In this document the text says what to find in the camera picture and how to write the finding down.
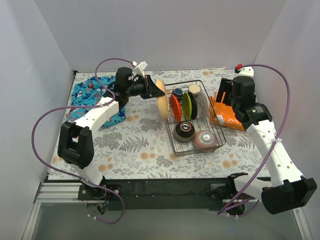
red clip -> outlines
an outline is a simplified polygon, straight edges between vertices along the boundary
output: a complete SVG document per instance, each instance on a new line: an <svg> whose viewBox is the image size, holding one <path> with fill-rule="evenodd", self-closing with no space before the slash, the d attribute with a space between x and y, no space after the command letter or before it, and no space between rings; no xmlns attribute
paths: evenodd
<svg viewBox="0 0 320 240"><path fill-rule="evenodd" d="M242 68L242 66L243 66L242 63L240 63L235 67L235 69L240 69L240 68Z"/></svg>

wire dish rack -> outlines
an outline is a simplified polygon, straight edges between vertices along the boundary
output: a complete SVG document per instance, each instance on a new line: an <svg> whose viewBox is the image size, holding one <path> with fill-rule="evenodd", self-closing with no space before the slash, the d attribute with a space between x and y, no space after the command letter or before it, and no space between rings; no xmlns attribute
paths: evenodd
<svg viewBox="0 0 320 240"><path fill-rule="evenodd" d="M169 113L169 117L163 121L164 121L166 132L168 134L173 152L177 157L202 153L203 151L205 151L206 153L213 152L214 150L216 150L216 149L222 147L224 144L226 144L226 138L225 138L225 135L223 133L223 130L221 128L220 123L219 123L219 125L211 124L209 116L207 116L205 118L203 118L203 117L198 118L198 116L197 116L196 119L189 120L188 122L192 123L192 125L194 126L195 134L197 134L200 131L205 131L205 130L213 133L216 140L217 140L216 146L210 146L210 147L205 147L205 148L195 148L192 140L189 142L183 143L183 142L177 141L176 138L174 137L173 131L174 131L174 128L176 127L176 125L178 124L178 122L177 122L177 120L173 114L173 110L171 108L171 103L170 103L171 92L174 89L179 88L183 91L183 93L187 93L190 85L199 85L201 87L201 92L203 92L205 94L205 98L206 98L207 102L209 102L209 104L210 104L209 107L211 106L212 109L214 109L213 105L209 99L209 95L207 93L205 85L201 80L190 80L190 81L183 81L183 82L179 82L179 83L170 83L170 84L165 85L166 93L169 98L170 113ZM181 121L185 121L185 116L183 114L182 114Z"/></svg>

white panel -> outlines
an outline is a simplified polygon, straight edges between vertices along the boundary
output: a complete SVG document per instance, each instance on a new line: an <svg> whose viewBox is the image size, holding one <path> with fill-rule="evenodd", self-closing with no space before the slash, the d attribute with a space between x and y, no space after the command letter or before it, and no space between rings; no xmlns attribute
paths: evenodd
<svg viewBox="0 0 320 240"><path fill-rule="evenodd" d="M272 65L287 77L291 105L281 138L287 152L306 178L320 186L320 2L287 1L261 48L255 63ZM282 121L286 88L270 70L255 68L258 99L273 115L276 127ZM320 191L303 211L313 239L320 237Z"/></svg>
<svg viewBox="0 0 320 240"><path fill-rule="evenodd" d="M31 148L38 117L66 104L72 71L33 0L0 1L0 239L21 239L45 167ZM63 113L39 126L36 145L51 160Z"/></svg>
<svg viewBox="0 0 320 240"><path fill-rule="evenodd" d="M35 2L71 68L92 72L110 57L145 60L149 70L252 63L285 0Z"/></svg>

beige plate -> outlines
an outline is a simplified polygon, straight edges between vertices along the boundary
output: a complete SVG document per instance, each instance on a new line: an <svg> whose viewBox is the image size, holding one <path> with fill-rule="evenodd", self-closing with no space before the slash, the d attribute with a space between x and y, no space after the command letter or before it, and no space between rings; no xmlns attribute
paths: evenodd
<svg viewBox="0 0 320 240"><path fill-rule="evenodd" d="M160 115L163 119L167 119L169 116L169 101L168 101L168 95L166 92L165 84L162 80L157 79L155 82L155 85L165 93L164 96L160 96L156 98L156 102L158 104L158 109L160 112Z"/></svg>

black plate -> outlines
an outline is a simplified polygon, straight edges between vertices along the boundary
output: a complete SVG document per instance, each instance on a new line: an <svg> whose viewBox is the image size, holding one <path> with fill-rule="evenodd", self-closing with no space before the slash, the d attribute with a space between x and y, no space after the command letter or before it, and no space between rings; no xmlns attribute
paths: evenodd
<svg viewBox="0 0 320 240"><path fill-rule="evenodd" d="M194 120L197 118L198 115L198 105L196 98L192 92L188 92L189 97L191 99L191 105L192 105L192 112L191 112L191 119Z"/></svg>

